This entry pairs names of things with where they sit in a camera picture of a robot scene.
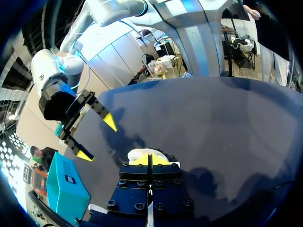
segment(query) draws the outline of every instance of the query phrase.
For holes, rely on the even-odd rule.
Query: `white cloth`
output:
[[[150,149],[150,148],[144,148],[144,149],[136,148],[136,149],[131,150],[127,154],[129,164],[131,164],[132,162],[134,162],[135,160],[141,158],[142,156],[144,156],[146,154],[149,154],[149,155],[155,154],[158,157],[164,159],[165,161],[169,161],[164,154],[162,154],[161,152],[159,152],[157,150]]]
[[[271,51],[263,45],[260,45],[261,52],[261,67],[262,67],[262,80],[270,82],[271,71],[276,66],[276,83],[286,86],[287,74],[289,68],[289,61],[282,58],[280,55]]]

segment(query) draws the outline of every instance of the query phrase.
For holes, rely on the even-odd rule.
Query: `white pants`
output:
[[[269,82],[271,76],[271,70],[276,66],[276,83],[286,86],[287,83],[287,74],[289,61],[282,58],[280,55],[266,48],[265,46],[260,45],[261,52],[261,67],[262,67],[262,80]]]

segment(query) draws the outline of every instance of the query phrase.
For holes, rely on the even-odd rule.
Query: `person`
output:
[[[258,42],[260,43],[262,80],[271,81],[271,72],[275,64],[276,83],[287,85],[289,68],[288,39],[279,22],[267,8],[256,0],[243,0],[244,9],[256,22]]]
[[[30,148],[30,153],[32,156],[42,160],[41,165],[47,173],[49,172],[49,168],[51,167],[51,163],[56,152],[58,151],[49,147],[46,147],[43,150],[40,150],[35,146]]]

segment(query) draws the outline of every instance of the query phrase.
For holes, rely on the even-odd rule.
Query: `hand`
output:
[[[254,20],[259,20],[260,19],[260,13],[258,11],[256,11],[255,9],[252,9],[250,11],[250,14],[251,14],[251,17],[254,19]]]

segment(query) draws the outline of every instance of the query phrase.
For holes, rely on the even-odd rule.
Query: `label on box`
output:
[[[77,184],[75,178],[73,178],[72,176],[65,175],[65,180],[69,183]]]

